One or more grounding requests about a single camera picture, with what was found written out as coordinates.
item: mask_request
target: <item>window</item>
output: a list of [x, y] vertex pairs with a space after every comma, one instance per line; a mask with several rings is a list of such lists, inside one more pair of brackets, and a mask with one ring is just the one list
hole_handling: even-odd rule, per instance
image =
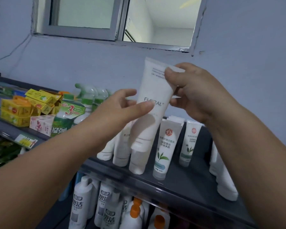
[[189, 51], [206, 0], [36, 0], [34, 32]]

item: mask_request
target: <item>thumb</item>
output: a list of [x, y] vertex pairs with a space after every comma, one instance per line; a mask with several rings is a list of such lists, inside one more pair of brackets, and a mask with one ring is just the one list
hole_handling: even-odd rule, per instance
[[148, 114], [155, 106], [155, 101], [144, 101], [127, 108], [123, 108], [123, 119], [125, 122], [130, 122]]
[[169, 67], [165, 69], [164, 76], [169, 83], [180, 86], [182, 88], [188, 83], [186, 73], [175, 72]]

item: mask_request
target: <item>price tag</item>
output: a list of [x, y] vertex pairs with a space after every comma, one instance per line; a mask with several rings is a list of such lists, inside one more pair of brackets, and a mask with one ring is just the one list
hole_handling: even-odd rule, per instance
[[28, 149], [31, 149], [36, 142], [38, 142], [38, 140], [34, 139], [34, 138], [30, 138], [28, 136], [24, 136], [22, 134], [20, 134], [16, 139], [16, 142], [18, 142], [20, 145], [27, 147]]

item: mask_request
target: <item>window pane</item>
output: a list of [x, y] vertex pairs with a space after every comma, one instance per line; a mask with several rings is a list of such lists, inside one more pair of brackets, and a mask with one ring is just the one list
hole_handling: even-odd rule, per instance
[[52, 0], [51, 25], [110, 29], [114, 0]]
[[130, 0], [125, 32], [136, 42], [190, 47], [200, 4], [201, 0]]

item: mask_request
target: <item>aluminum window frame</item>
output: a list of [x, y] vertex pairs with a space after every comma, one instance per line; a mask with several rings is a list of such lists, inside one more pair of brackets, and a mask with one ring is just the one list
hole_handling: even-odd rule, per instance
[[99, 42], [99, 43], [104, 43], [104, 44], [110, 43], [111, 45], [119, 45], [119, 46], [134, 46], [134, 47], [147, 48], [147, 49], [160, 49], [160, 50], [169, 50], [169, 51], [189, 52], [193, 56], [194, 49], [197, 43], [197, 38], [199, 35], [199, 31], [200, 31], [200, 26], [202, 24], [203, 14], [206, 10], [207, 0], [201, 0], [201, 4], [199, 7], [197, 21], [195, 24], [190, 47], [122, 41], [124, 37], [124, 32], [125, 32], [129, 1], [130, 0], [115, 0], [110, 29], [98, 29], [98, 28], [88, 28], [88, 27], [49, 25], [50, 14], [51, 14], [51, 0], [46, 0], [41, 32], [36, 31], [36, 28], [37, 28], [36, 25], [37, 25], [37, 20], [38, 20], [37, 19], [38, 1], [34, 1], [33, 33], [45, 34], [45, 35], [50, 35], [50, 36], [60, 36], [60, 37], [66, 37], [66, 38], [82, 38], [82, 39], [88, 39], [94, 42]]

